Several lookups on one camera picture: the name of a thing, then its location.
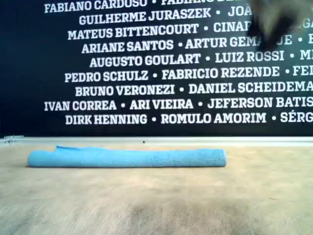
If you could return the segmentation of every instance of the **rolled towel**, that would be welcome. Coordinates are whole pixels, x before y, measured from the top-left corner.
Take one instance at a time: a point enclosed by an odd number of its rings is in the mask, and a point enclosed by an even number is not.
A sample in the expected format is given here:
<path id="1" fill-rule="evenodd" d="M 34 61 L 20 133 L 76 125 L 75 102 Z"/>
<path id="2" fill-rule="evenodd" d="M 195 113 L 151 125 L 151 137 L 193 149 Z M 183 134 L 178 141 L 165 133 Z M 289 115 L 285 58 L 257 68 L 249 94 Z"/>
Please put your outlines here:
<path id="1" fill-rule="evenodd" d="M 30 153 L 28 166 L 81 168 L 221 167 L 226 166 L 226 152 L 223 149 L 144 151 L 57 146 L 54 152 L 34 151 Z"/>

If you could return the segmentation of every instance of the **beige carpet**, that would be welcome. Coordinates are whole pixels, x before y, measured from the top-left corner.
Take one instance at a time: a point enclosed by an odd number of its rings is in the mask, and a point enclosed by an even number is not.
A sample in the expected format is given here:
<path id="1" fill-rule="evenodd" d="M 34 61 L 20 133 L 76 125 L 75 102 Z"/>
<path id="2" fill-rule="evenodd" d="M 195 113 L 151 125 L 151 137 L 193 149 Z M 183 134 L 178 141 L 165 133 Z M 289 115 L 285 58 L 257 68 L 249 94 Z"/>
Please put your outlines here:
<path id="1" fill-rule="evenodd" d="M 225 168 L 41 169 L 53 146 L 0 147 L 0 235 L 313 234 L 313 148 L 224 148 Z"/>

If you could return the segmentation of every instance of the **black wall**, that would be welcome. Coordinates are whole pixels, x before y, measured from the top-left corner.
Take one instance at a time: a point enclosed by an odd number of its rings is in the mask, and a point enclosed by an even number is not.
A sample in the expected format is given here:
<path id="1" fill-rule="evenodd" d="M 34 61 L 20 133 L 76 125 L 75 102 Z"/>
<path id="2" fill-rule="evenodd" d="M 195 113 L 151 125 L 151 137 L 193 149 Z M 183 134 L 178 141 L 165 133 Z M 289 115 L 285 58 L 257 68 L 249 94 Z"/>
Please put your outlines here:
<path id="1" fill-rule="evenodd" d="M 281 45 L 270 55 L 268 60 L 251 62 L 248 53 L 255 52 L 255 46 L 233 47 L 232 37 L 244 37 L 245 28 L 232 32 L 215 32 L 216 23 L 242 22 L 250 20 L 249 11 L 243 16 L 229 16 L 231 7 L 243 6 L 245 1 L 212 1 L 205 3 L 162 5 L 161 0 L 153 3 L 148 1 L 145 7 L 89 10 L 63 13 L 45 14 L 45 3 L 56 3 L 61 1 L 24 1 L 10 0 L 2 1 L 0 8 L 0 131 L 2 135 L 25 135 L 25 136 L 311 136 L 313 133 L 313 98 L 312 98 L 312 76 L 310 67 L 313 57 L 310 51 L 312 45 L 310 33 L 313 33 L 310 23 L 306 20 L 302 25 L 304 33 L 295 33 L 288 36 L 290 42 Z M 210 18 L 195 18 L 181 20 L 163 21 L 141 21 L 128 23 L 105 23 L 94 25 L 80 25 L 79 17 L 83 15 L 96 15 L 127 12 L 146 12 L 174 10 L 191 8 L 211 8 Z M 170 25 L 170 24 L 199 24 L 196 33 L 178 35 L 156 35 L 138 37 L 114 37 L 115 28 Z M 113 37 L 89 40 L 68 40 L 68 30 L 103 29 L 111 28 Z M 186 48 L 189 39 L 201 38 L 226 38 L 226 47 L 217 48 Z M 149 50 L 149 51 L 124 51 L 108 53 L 86 53 L 82 54 L 84 44 L 112 43 L 112 42 L 142 42 L 142 41 L 172 40 L 173 49 Z M 216 53 L 238 52 L 242 59 L 237 57 L 238 62 L 218 63 Z M 91 68 L 90 63 L 97 57 L 119 57 L 119 56 L 141 56 L 143 63 L 146 56 L 174 55 L 179 54 L 201 54 L 199 63 L 193 60 L 193 64 L 180 65 L 151 65 L 151 66 L 126 66 L 126 67 L 102 67 Z M 241 77 L 226 77 L 222 71 L 226 68 L 232 70 L 243 70 L 244 67 L 278 67 L 278 76 L 256 76 L 251 77 L 248 72 L 242 73 Z M 177 69 L 211 69 L 219 74 L 217 78 L 204 79 L 162 79 L 162 70 Z M 99 82 L 65 82 L 65 73 L 71 72 L 99 72 L 101 75 L 106 71 L 148 71 L 148 80 L 139 81 L 99 81 Z M 238 84 L 268 82 L 265 92 L 239 92 Z M 289 91 L 277 92 L 273 90 L 273 82 L 281 82 L 279 86 L 289 86 Z M 304 82 L 303 89 L 297 91 L 294 84 Z M 189 84 L 227 83 L 231 84 L 234 93 L 190 94 Z M 116 86 L 140 86 L 140 85 L 174 85 L 175 94 L 159 95 L 119 95 Z M 113 95 L 105 96 L 76 96 L 76 87 L 102 87 L 112 86 Z M 277 98 L 284 100 L 281 107 Z M 216 98 L 250 98 L 247 107 L 233 106 L 228 108 L 208 108 L 211 99 Z M 272 103 L 269 107 L 253 107 L 253 99 L 258 102 L 269 98 Z M 156 109 L 153 99 L 184 99 L 192 102 L 185 109 Z M 74 111 L 74 101 L 114 101 L 116 110 L 90 110 Z M 132 102 L 138 100 L 149 100 L 150 109 L 131 110 Z M 69 102 L 69 110 L 45 111 L 45 102 Z M 94 124 L 94 115 L 146 115 L 147 122 L 143 124 Z M 173 118 L 176 114 L 198 114 L 201 122 L 203 116 L 211 116 L 207 123 L 162 123 L 164 117 Z M 90 122 L 84 124 L 67 124 L 68 115 L 91 115 Z"/>

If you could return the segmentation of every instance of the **black backdrop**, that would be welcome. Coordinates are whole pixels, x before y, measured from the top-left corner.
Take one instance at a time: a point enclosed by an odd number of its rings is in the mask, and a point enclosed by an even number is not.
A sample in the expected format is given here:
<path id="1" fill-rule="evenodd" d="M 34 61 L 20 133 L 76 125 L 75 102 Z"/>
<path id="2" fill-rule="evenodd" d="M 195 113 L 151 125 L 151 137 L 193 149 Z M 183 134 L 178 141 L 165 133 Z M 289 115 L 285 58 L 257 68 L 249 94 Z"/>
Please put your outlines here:
<path id="1" fill-rule="evenodd" d="M 1 1 L 1 24 L 0 24 L 0 51 L 1 51 L 1 74 L 0 74 L 0 124 L 2 135 L 25 135 L 25 136 L 311 136 L 313 133 L 312 121 L 308 118 L 305 122 L 281 121 L 282 112 L 312 111 L 312 107 L 276 107 L 276 97 L 309 97 L 312 92 L 285 92 L 285 93 L 234 93 L 234 94 L 188 94 L 189 83 L 233 83 L 236 88 L 239 82 L 269 82 L 269 81 L 310 81 L 310 76 L 293 76 L 292 66 L 310 65 L 310 60 L 300 60 L 300 50 L 310 49 L 309 42 L 311 29 L 302 35 L 303 41 L 298 42 L 298 37 L 293 36 L 292 45 L 280 46 L 278 50 L 284 51 L 284 61 L 270 62 L 239 62 L 217 64 L 215 63 L 216 52 L 230 51 L 254 51 L 255 47 L 227 47 L 185 49 L 178 47 L 178 43 L 184 45 L 187 39 L 214 38 L 245 36 L 245 32 L 214 32 L 215 22 L 248 21 L 250 16 L 230 17 L 227 12 L 232 6 L 246 6 L 244 1 L 213 1 L 210 3 L 161 5 L 161 1 L 153 4 L 148 1 L 146 7 L 107 9 L 103 11 L 91 10 L 81 12 L 51 13 L 44 14 L 44 4 L 61 1 L 24 1 L 5 0 Z M 139 23 L 109 23 L 99 25 L 79 25 L 79 17 L 92 14 L 109 14 L 116 12 L 146 11 L 147 15 L 152 10 L 175 10 L 183 8 L 211 7 L 211 18 L 167 20 L 161 22 Z M 110 38 L 100 40 L 67 40 L 68 30 L 115 28 L 129 26 L 161 25 L 161 24 L 199 24 L 197 34 L 190 35 L 167 35 L 132 38 Z M 169 51 L 144 51 L 144 52 L 113 52 L 103 54 L 82 54 L 84 44 L 104 42 L 128 42 L 143 40 L 173 40 L 174 49 Z M 142 67 L 103 67 L 89 68 L 93 57 L 123 56 L 123 55 L 162 55 L 162 54 L 185 54 L 201 53 L 199 64 L 173 65 L 173 66 L 142 66 Z M 221 67 L 248 67 L 248 66 L 279 66 L 279 77 L 244 77 L 244 78 L 216 78 L 216 79 L 183 79 L 162 80 L 162 69 L 198 69 L 198 68 L 221 68 Z M 124 82 L 98 82 L 98 83 L 65 83 L 67 72 L 88 71 L 132 71 L 148 70 L 148 81 L 124 81 Z M 122 86 L 122 85 L 156 85 L 175 84 L 175 93 L 171 95 L 141 95 L 141 96 L 98 96 L 98 97 L 75 97 L 77 86 Z M 270 108 L 227 108 L 209 109 L 206 104 L 211 98 L 237 98 L 237 97 L 273 97 L 273 107 Z M 194 108 L 184 110 L 129 110 L 132 100 L 139 99 L 191 99 Z M 117 110 L 108 111 L 45 111 L 45 101 L 75 101 L 75 100 L 114 100 Z M 217 113 L 266 113 L 265 123 L 207 123 L 207 124 L 161 124 L 161 114 L 187 114 L 209 113 L 214 121 Z M 146 114 L 146 124 L 127 125 L 66 125 L 65 115 L 104 115 L 104 114 Z"/>

